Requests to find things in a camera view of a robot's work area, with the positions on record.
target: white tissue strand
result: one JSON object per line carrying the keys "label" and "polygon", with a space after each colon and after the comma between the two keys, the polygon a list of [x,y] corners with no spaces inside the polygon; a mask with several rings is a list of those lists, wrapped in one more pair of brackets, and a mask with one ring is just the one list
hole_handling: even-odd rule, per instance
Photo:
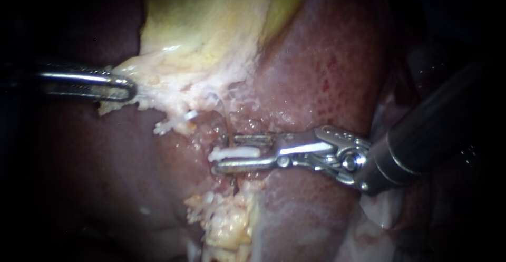
{"label": "white tissue strand", "polygon": [[184,201],[188,223],[200,222],[205,232],[202,261],[248,260],[263,188],[263,181],[245,181],[236,195],[207,192]]}
{"label": "white tissue strand", "polygon": [[225,158],[255,158],[260,156],[260,149],[256,147],[234,147],[219,148],[214,147],[212,152],[207,156],[209,162],[222,160]]}

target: red blood spot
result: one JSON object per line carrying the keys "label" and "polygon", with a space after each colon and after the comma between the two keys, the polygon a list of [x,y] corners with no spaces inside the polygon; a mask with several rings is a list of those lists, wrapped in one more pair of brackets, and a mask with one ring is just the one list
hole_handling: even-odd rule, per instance
{"label": "red blood spot", "polygon": [[323,81],[323,92],[327,92],[329,88],[330,88],[330,84],[328,84],[328,79],[325,79]]}
{"label": "red blood spot", "polygon": [[337,64],[336,56],[332,56],[331,60],[327,63],[327,68],[331,69]]}

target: metal grasper jaw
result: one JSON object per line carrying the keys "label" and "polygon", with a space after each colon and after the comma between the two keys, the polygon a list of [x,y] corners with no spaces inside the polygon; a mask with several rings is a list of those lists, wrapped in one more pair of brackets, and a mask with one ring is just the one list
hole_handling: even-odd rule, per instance
{"label": "metal grasper jaw", "polygon": [[0,89],[9,93],[112,102],[128,102],[137,94],[135,82],[107,69],[49,61],[7,63],[2,68]]}
{"label": "metal grasper jaw", "polygon": [[229,158],[212,163],[215,174],[235,174],[274,168],[305,167],[346,185],[366,160],[371,144],[352,133],[324,125],[300,133],[236,135],[237,145],[270,147],[258,158]]}

